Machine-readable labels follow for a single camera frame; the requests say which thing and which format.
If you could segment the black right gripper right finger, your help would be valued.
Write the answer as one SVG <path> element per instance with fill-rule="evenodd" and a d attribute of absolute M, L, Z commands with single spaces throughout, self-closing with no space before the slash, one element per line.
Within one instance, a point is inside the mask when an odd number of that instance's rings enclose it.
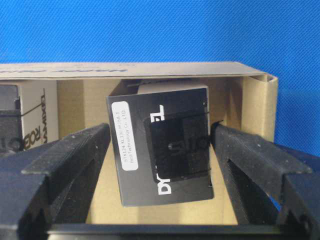
<path fill-rule="evenodd" d="M 320 237 L 320 159 L 215 122 L 211 145 L 238 224 Z"/>

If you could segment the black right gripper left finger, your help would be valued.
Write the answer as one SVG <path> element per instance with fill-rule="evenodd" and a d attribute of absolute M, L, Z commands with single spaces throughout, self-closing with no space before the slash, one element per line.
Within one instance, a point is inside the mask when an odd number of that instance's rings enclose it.
<path fill-rule="evenodd" d="M 87 220 L 111 141 L 102 123 L 0 159 L 0 237 L 44 239 L 53 224 Z"/>

